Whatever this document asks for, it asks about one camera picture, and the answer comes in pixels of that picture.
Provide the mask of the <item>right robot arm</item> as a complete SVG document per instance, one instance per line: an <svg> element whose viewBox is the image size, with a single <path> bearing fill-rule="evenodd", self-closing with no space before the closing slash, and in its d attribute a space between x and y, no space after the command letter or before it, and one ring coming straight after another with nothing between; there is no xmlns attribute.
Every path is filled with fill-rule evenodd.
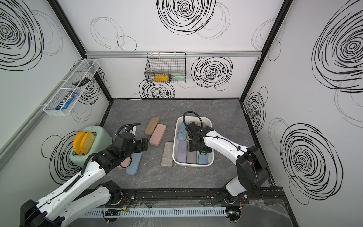
<svg viewBox="0 0 363 227"><path fill-rule="evenodd" d="M229 196L255 193L270 178L267 161L256 146L246 147L235 143L207 125L199 127L196 123L190 123L185 128L192 140L190 148L193 151L207 153L216 150L235 164L237 177L224 186Z"/></svg>

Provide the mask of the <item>grey fabric glasses case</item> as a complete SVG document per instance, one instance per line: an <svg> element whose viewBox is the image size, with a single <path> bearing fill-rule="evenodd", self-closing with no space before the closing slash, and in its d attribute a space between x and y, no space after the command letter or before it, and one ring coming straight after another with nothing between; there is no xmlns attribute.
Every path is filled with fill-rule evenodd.
<svg viewBox="0 0 363 227"><path fill-rule="evenodd" d="M188 152L187 154L187 164L197 164L198 163L198 152Z"/></svg>

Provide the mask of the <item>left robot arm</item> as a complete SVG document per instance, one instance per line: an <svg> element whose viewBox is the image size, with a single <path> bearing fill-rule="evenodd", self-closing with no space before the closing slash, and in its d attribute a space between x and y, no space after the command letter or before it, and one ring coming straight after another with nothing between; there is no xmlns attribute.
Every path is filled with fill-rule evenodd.
<svg viewBox="0 0 363 227"><path fill-rule="evenodd" d="M110 145L91 154L81 171L70 180L38 201L28 200L21 206L20 226L66 227L96 207L126 201L121 188L113 181L101 184L83 197L80 195L133 153L142 153L147 148L147 138L124 139L120 147Z"/></svg>

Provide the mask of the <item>light blue glasses case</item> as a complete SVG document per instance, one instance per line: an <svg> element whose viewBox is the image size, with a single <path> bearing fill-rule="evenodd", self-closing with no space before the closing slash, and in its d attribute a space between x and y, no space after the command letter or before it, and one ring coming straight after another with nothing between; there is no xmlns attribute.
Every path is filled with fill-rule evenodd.
<svg viewBox="0 0 363 227"><path fill-rule="evenodd" d="M181 122L179 130L178 130L177 139L179 141L186 141L187 136L188 136L188 132L187 132L186 126L185 126L185 124L183 122Z"/></svg>
<svg viewBox="0 0 363 227"><path fill-rule="evenodd" d="M199 154L198 164L199 165L208 165L209 164L209 154L205 154L205 155Z"/></svg>
<svg viewBox="0 0 363 227"><path fill-rule="evenodd" d="M133 153L131 158L132 161L130 163L130 165L127 167L126 169L126 174L129 176L134 176L137 174L138 170L139 170L139 165L142 159L143 153Z"/></svg>

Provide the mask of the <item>purple fabric glasses case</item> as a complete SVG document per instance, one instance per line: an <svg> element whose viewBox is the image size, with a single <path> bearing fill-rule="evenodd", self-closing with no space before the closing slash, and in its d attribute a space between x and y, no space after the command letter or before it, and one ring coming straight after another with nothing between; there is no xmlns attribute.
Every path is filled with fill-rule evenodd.
<svg viewBox="0 0 363 227"><path fill-rule="evenodd" d="M178 150L176 153L176 161L179 163L186 163L188 153L188 142L180 141L178 144Z"/></svg>

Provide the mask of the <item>tan fabric glasses case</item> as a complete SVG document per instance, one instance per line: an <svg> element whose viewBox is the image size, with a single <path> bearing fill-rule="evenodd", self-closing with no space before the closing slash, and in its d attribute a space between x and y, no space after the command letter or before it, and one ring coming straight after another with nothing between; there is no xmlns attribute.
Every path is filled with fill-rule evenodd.
<svg viewBox="0 0 363 227"><path fill-rule="evenodd" d="M154 117L150 120L149 124L147 125L147 127L146 127L146 129L145 129L145 134L146 134L147 136L151 136L151 135L154 133L154 131L155 131L155 129L156 129L156 127L157 127L157 125L159 124L159 122L160 122L160 118L159 118L159 117L157 117L157 116L154 116Z"/></svg>

